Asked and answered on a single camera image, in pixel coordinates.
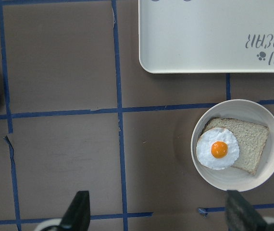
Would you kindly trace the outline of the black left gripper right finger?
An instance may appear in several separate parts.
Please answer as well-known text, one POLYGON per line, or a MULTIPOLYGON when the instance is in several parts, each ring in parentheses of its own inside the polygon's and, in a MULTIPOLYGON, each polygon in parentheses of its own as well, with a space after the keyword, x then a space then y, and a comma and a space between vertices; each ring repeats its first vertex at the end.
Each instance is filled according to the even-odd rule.
POLYGON ((225 219, 231 231, 264 231, 267 222, 236 190, 226 191, 225 219))

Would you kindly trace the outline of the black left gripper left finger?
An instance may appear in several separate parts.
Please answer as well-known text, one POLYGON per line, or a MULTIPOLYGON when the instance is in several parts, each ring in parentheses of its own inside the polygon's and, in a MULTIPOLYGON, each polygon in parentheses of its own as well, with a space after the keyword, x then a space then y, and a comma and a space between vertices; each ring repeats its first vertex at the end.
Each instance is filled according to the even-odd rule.
POLYGON ((78 191, 59 224, 60 230, 87 230, 90 225, 89 191, 78 191))

